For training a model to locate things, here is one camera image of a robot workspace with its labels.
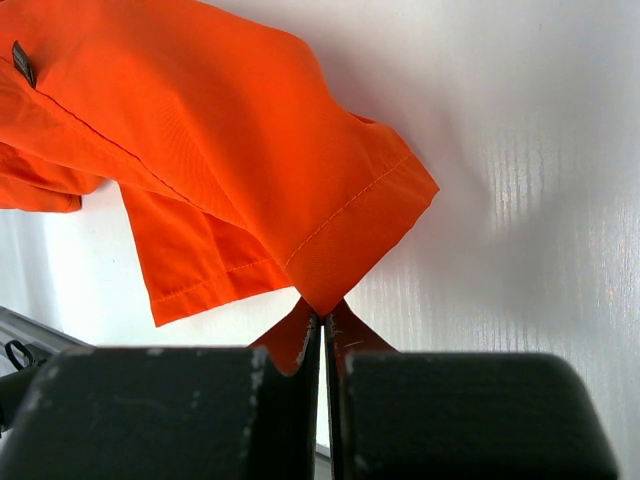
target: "stitching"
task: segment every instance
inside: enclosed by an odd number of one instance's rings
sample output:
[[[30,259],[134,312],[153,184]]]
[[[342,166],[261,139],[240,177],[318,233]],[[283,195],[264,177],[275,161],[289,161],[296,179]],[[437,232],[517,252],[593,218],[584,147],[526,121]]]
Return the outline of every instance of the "stitching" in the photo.
[[[360,195],[362,195],[363,193],[365,193],[367,190],[369,190],[371,187],[373,187],[376,183],[378,183],[380,180],[382,180],[384,177],[386,177],[387,175],[389,175],[391,172],[393,172],[396,168],[398,168],[400,165],[402,165],[402,163],[407,160],[409,157],[411,157],[412,154],[407,155],[406,157],[404,157],[402,160],[400,160],[398,163],[396,163],[393,167],[391,167],[389,170],[387,170],[385,173],[383,173],[382,175],[380,175],[378,178],[376,178],[373,182],[371,182],[369,185],[367,185],[365,188],[363,188],[359,193],[357,193],[353,198],[351,198],[351,200],[349,200],[347,203],[345,203],[340,209],[338,209],[333,215],[331,215],[327,220],[325,220],[325,222],[320,225],[315,232],[313,232],[311,235],[309,235],[309,237],[302,242],[298,248],[295,249],[295,251],[291,254],[291,256],[287,259],[287,261],[284,264],[284,268],[287,268],[287,266],[289,265],[289,263],[291,262],[291,260],[293,260],[293,257],[296,256],[296,254],[302,250],[302,247],[304,247],[307,243],[309,243],[313,237],[315,237],[318,233],[320,233],[320,231],[327,226],[327,224],[329,224],[329,222],[331,222],[334,218],[336,218],[342,211],[344,211],[349,205],[351,205],[354,201],[356,201],[358,199],[358,197]]]
[[[11,154],[12,154],[11,158],[18,158],[18,159],[22,160],[23,162],[26,162],[26,160],[25,160],[25,158],[22,155],[22,152],[20,150],[18,150],[17,148],[11,147],[11,146],[9,146],[9,148],[11,149]],[[9,153],[3,154],[2,151],[0,151],[0,163],[8,164],[8,163],[10,163],[10,161],[11,161],[11,159],[9,158]],[[65,193],[65,192],[59,192],[59,191],[56,191],[56,190],[48,190],[48,189],[43,188],[43,187],[41,187],[39,185],[33,185],[33,184],[31,184],[31,183],[29,183],[27,181],[23,181],[22,179],[16,178],[14,176],[9,176],[9,175],[4,175],[4,174],[0,175],[0,176],[2,178],[9,179],[10,182],[17,181],[17,182],[21,182],[21,183],[26,183],[30,187],[37,188],[39,190],[45,190],[45,191],[48,191],[48,192],[51,192],[51,193],[60,194],[60,195],[62,195],[64,197],[69,197],[69,203],[64,208],[64,210],[62,210],[61,212],[56,212],[56,213],[69,213],[69,209],[73,205],[73,201],[75,200],[75,197],[76,196],[80,196],[80,195],[74,195],[73,193]]]
[[[196,283],[195,285],[190,285],[190,286],[188,286],[188,287],[181,288],[180,290],[178,290],[178,291],[176,291],[176,292],[173,292],[173,293],[170,293],[169,295],[167,295],[167,296],[165,296],[165,297],[162,297],[162,298],[160,298],[160,299],[158,299],[158,300],[153,300],[153,303],[161,303],[161,302],[164,302],[165,300],[170,300],[170,299],[172,299],[172,298],[174,298],[174,297],[177,297],[177,296],[179,296],[179,295],[182,295],[183,293],[186,293],[186,292],[188,292],[189,290],[196,289],[196,288],[201,287],[202,285],[204,285],[204,284],[206,284],[206,283],[209,283],[211,280],[214,280],[215,278],[219,277],[220,275],[225,275],[225,274],[227,274],[227,273],[229,273],[229,272],[234,272],[234,271],[236,271],[236,270],[241,270],[241,269],[243,269],[243,268],[252,267],[252,266],[254,266],[254,265],[258,265],[258,264],[260,264],[260,263],[265,263],[265,262],[270,262],[270,261],[272,261],[272,259],[271,259],[271,258],[265,258],[264,260],[259,260],[259,261],[257,261],[257,262],[249,263],[249,264],[247,264],[247,265],[242,265],[242,266],[240,266],[240,267],[234,267],[234,268],[231,268],[231,269],[229,269],[229,270],[225,270],[225,271],[223,271],[223,272],[218,272],[218,273],[216,273],[215,275],[212,275],[212,276],[210,276],[210,277],[207,277],[206,279],[202,280],[201,282]]]
[[[8,60],[6,60],[5,58],[1,58],[1,60],[3,60],[8,66],[11,66],[10,62]],[[41,90],[37,90],[37,89],[31,89],[31,90],[26,90],[27,96],[40,96],[43,98],[46,98],[47,100],[49,100],[54,106],[56,106],[59,110],[61,110],[62,112],[66,113],[67,115],[69,115],[70,117],[72,117],[73,119],[75,119],[78,123],[84,125],[87,129],[89,129],[89,131],[91,131],[94,135],[96,135],[97,137],[99,137],[100,139],[110,143],[111,145],[119,148],[120,150],[122,150],[125,154],[129,155],[130,157],[134,158],[135,160],[138,161],[138,163],[142,166],[142,168],[144,168],[144,170],[146,172],[148,172],[153,178],[155,178],[157,181],[159,181],[162,185],[164,185],[165,187],[167,187],[169,190],[171,190],[173,193],[175,193],[178,197],[180,197],[182,200],[184,200],[186,203],[188,203],[191,206],[196,207],[188,198],[186,198],[184,195],[180,194],[179,192],[177,192],[171,185],[167,184],[164,180],[162,180],[160,177],[158,177],[155,173],[153,173],[151,170],[149,170],[149,168],[142,162],[142,160],[140,159],[140,157],[138,157],[137,155],[134,155],[133,153],[131,153],[130,151],[128,151],[126,148],[124,148],[122,145],[120,145],[119,143],[111,140],[110,138],[106,137],[105,135],[101,134],[100,132],[98,132],[95,128],[93,128],[91,125],[89,125],[87,122],[85,122],[84,120],[82,120],[80,117],[78,117],[75,113],[67,110],[65,107],[63,107],[62,105],[60,105],[54,98],[50,97],[48,94],[44,93]],[[48,108],[45,105],[41,105],[42,108],[45,108],[46,110],[48,110],[49,112],[51,112],[51,114],[56,115],[56,112],[52,111],[50,108]],[[77,126],[74,125],[73,123],[69,122],[67,123],[67,125],[71,128],[73,128],[76,133],[80,134],[81,137],[83,137],[83,140],[89,140],[87,137],[88,135],[86,135],[84,132],[81,132],[77,129]],[[108,155],[109,157],[113,157],[113,155],[111,155],[102,145],[100,145],[98,142],[90,142],[92,145],[94,145],[96,148],[100,149],[103,153],[105,153],[106,155]]]

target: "black cable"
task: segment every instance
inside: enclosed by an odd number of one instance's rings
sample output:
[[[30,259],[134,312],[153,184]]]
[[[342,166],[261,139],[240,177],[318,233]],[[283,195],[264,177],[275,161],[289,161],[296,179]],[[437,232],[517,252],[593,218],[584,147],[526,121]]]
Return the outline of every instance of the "black cable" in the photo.
[[[20,363],[20,361],[16,358],[16,354],[13,350],[14,347],[24,355],[26,365]],[[31,367],[36,363],[35,359],[33,358],[33,354],[18,340],[11,340],[10,342],[7,342],[7,344],[4,346],[4,351],[7,353],[7,358],[9,359],[9,361],[13,364],[14,367],[16,367],[16,370],[22,370],[25,367]]]

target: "white textured surface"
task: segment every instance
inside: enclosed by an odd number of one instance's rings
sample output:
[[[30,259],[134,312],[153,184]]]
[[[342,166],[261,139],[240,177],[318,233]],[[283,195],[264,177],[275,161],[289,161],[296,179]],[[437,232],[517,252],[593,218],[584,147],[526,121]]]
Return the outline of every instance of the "white textured surface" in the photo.
[[[401,349],[568,359],[640,477],[640,6],[215,3],[305,38],[335,96],[395,126],[442,187],[355,311]],[[120,202],[110,186],[74,215],[0,212],[0,303],[98,344],[247,343],[295,303],[154,330]]]

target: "orange cloth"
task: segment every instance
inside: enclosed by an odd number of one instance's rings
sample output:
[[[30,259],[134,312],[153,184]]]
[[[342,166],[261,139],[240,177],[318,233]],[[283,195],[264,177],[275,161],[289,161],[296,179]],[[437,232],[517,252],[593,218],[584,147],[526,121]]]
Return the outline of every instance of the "orange cloth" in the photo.
[[[120,184],[158,325],[290,284],[326,314],[438,190],[303,41],[191,0],[0,1],[0,142],[0,207]]]

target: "small dark label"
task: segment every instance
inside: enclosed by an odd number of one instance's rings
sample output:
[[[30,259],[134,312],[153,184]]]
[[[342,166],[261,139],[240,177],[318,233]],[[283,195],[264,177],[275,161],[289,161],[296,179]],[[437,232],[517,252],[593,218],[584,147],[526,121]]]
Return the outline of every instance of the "small dark label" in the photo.
[[[36,76],[33,74],[33,68],[31,68],[31,63],[29,63],[29,57],[27,57],[27,54],[18,42],[13,44],[13,64],[20,73],[24,75],[24,78],[27,79],[29,85],[36,88]]]

